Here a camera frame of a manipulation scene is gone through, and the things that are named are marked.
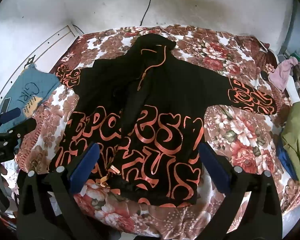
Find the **brown flower pattern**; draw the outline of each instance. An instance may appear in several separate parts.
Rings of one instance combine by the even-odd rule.
[[[300,184],[290,178],[275,154],[278,131],[287,118],[290,103],[282,93],[269,90],[267,82],[260,77],[261,70],[269,73],[276,68],[277,63],[268,50],[269,45],[255,37],[182,25],[111,29],[78,37],[51,73],[55,73],[60,66],[63,71],[69,71],[91,66],[96,58],[110,59],[123,55],[139,36],[148,33],[157,33],[175,41],[177,46],[172,54],[178,59],[236,78],[275,96],[280,110],[270,117],[228,106],[209,107],[205,113],[204,137],[215,152],[225,156],[232,165],[239,165],[252,173],[270,171],[283,214],[299,205]],[[27,169],[46,172],[47,163],[58,150],[66,122],[78,100],[73,90],[69,89],[68,93],[64,86],[60,86],[55,96],[44,103],[46,108],[42,112],[45,118],[38,130],[39,138],[35,145],[29,143],[29,140],[25,141],[27,147],[33,147],[29,150],[29,159],[25,160]],[[85,214],[120,231],[161,236],[162,239],[193,240],[211,220],[224,199],[224,195],[204,176],[209,175],[202,175],[199,186],[200,189],[208,189],[209,193],[201,191],[197,204],[184,208],[139,204],[91,180],[87,181],[82,192],[74,199]],[[246,194],[229,231],[238,227],[248,199],[249,195]]]

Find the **black cable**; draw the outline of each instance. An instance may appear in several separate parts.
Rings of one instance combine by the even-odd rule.
[[[143,19],[145,18],[145,16],[146,16],[146,13],[147,13],[147,11],[148,11],[148,9],[149,9],[149,7],[150,7],[150,3],[151,3],[151,0],[149,0],[148,8],[146,9],[146,12],[145,12],[145,14],[143,15],[143,18],[142,18],[142,20],[141,20],[141,22],[140,22],[140,26],[142,25],[142,23],[143,23]]]
[[[77,25],[73,24],[73,26],[76,27],[77,29],[79,29],[84,34],[84,32]]]

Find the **olive green garment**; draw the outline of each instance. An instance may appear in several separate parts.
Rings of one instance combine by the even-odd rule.
[[[281,137],[300,182],[300,102],[292,105]]]

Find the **silver screw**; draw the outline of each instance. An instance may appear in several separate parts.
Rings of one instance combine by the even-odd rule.
[[[64,166],[59,166],[59,167],[56,169],[56,171],[57,171],[58,173],[61,173],[61,172],[63,172],[64,170],[65,170]]]
[[[270,177],[270,176],[271,176],[270,171],[265,171],[265,175],[266,175],[267,177]]]
[[[241,173],[241,172],[242,172],[242,168],[241,168],[240,166],[235,166],[235,167],[234,167],[234,171],[235,171],[236,173]]]
[[[29,171],[29,172],[28,172],[28,176],[29,176],[29,177],[32,177],[33,175],[34,175],[34,171]]]

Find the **pink cloth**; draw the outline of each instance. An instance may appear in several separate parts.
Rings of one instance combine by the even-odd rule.
[[[284,60],[277,66],[273,73],[269,74],[269,81],[283,92],[287,86],[291,68],[297,64],[298,60],[295,57]]]

